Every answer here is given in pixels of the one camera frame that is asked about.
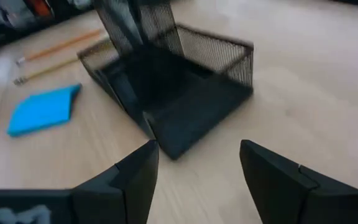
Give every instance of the blue sticky note pad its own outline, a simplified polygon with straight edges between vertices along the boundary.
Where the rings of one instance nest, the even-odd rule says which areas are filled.
[[[71,102],[81,87],[77,84],[29,96],[16,106],[8,135],[20,136],[69,121]]]

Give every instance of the pencil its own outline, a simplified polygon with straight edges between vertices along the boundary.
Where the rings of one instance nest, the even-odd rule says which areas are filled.
[[[30,74],[30,75],[27,75],[27,76],[22,76],[22,77],[16,78],[16,79],[13,81],[13,83],[14,83],[15,85],[17,85],[17,86],[23,85],[23,84],[25,84],[27,81],[29,81],[31,78],[35,78],[35,77],[38,77],[38,76],[40,76],[40,75],[43,75],[43,74],[46,74],[46,73],[49,73],[49,72],[53,72],[53,71],[55,71],[55,70],[58,70],[59,68],[62,68],[62,67],[64,67],[64,66],[68,65],[68,64],[74,63],[74,62],[76,62],[76,61],[78,61],[78,60],[79,60],[78,57],[69,59],[69,60],[67,60],[67,61],[65,61],[65,62],[59,63],[59,64],[57,64],[57,65],[54,65],[54,66],[52,66],[52,67],[50,67],[50,68],[41,70],[41,71],[39,71],[39,72],[35,72],[35,73]]]
[[[30,62],[32,60],[35,60],[35,59],[50,55],[50,54],[52,54],[54,52],[58,52],[61,49],[69,47],[69,46],[71,46],[71,45],[73,45],[75,43],[81,42],[82,40],[89,39],[91,37],[97,36],[97,35],[101,34],[102,32],[103,32],[103,29],[94,30],[94,31],[89,32],[89,33],[87,33],[85,35],[82,35],[80,37],[76,37],[76,38],[71,39],[69,41],[66,41],[64,43],[58,44],[56,46],[53,46],[53,47],[51,47],[49,49],[43,50],[43,51],[35,53],[33,55],[22,57],[22,58],[20,58],[19,60],[16,61],[16,64],[21,65],[24,62]]]

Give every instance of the wooden surface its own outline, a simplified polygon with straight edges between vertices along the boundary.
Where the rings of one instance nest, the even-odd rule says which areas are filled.
[[[358,7],[306,0],[177,0],[184,24],[251,40],[255,93],[179,161],[163,153],[149,223],[260,223],[241,171],[251,139],[358,188]],[[17,68],[15,59],[101,27],[94,12],[0,49],[0,188],[74,187],[147,141],[74,63],[16,87],[19,75],[75,56],[95,40]],[[71,121],[10,138],[29,94],[82,82]]]

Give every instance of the black object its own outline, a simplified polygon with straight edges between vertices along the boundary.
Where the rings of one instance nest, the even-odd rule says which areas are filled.
[[[74,6],[69,5],[66,0],[49,0],[48,3],[53,9],[53,18],[37,19],[36,22],[29,24],[25,29],[15,29],[8,24],[0,22],[0,46],[9,44],[35,32],[55,26],[93,10],[93,6],[87,7],[86,9],[77,9]]]
[[[358,189],[250,140],[241,142],[240,158],[264,224],[358,223]]]
[[[74,189],[0,190],[0,223],[146,224],[157,172],[158,144],[149,141]]]
[[[178,159],[252,94],[252,44],[175,24],[163,0],[94,6],[119,54],[101,42],[79,58],[110,96]]]

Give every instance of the mesh basket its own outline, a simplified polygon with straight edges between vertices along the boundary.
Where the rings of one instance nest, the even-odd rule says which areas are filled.
[[[215,74],[225,75],[242,85],[252,88],[252,64],[254,47],[252,44],[238,40],[220,37],[207,32],[195,30],[183,25],[176,25],[171,29],[156,35],[151,41],[152,46],[158,49],[168,50],[172,55],[172,66],[188,66],[189,68],[201,67],[201,69],[210,70]],[[79,54],[79,58],[87,69],[88,73],[99,82],[108,82],[112,76],[122,72],[112,72],[113,66],[121,60],[127,67],[141,67],[139,60],[145,60],[143,64],[153,64],[153,61],[166,62],[167,58],[159,55],[150,56],[145,54],[150,50],[150,46],[139,47],[138,50],[131,51],[132,54],[126,56],[117,56],[112,46],[112,42],[104,40]]]

